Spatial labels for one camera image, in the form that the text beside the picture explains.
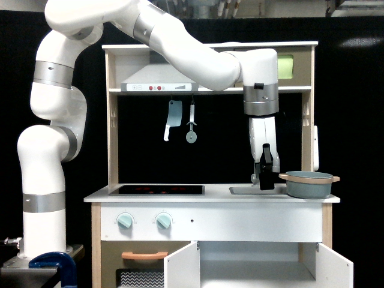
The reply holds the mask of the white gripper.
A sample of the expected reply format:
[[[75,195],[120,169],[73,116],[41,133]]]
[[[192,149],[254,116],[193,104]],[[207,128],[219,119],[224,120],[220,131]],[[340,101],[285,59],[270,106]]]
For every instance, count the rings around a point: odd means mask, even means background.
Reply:
[[[261,190],[273,190],[273,172],[280,173],[275,117],[250,118],[249,137],[255,178],[260,180]]]

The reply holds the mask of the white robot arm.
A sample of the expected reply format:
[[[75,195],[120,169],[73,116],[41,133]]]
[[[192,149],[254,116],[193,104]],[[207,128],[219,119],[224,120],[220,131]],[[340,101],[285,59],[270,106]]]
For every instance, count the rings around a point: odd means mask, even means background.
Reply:
[[[244,110],[252,124],[275,131],[278,112],[278,56],[273,49],[216,52],[191,36],[184,24],[149,1],[48,1],[50,32],[35,56],[29,103],[46,121],[25,129],[17,141],[22,177],[23,255],[28,259],[67,252],[65,176],[62,165],[83,144],[88,92],[99,87],[85,77],[76,87],[78,57],[103,36],[109,22],[159,53],[198,85],[225,90],[243,84]]]

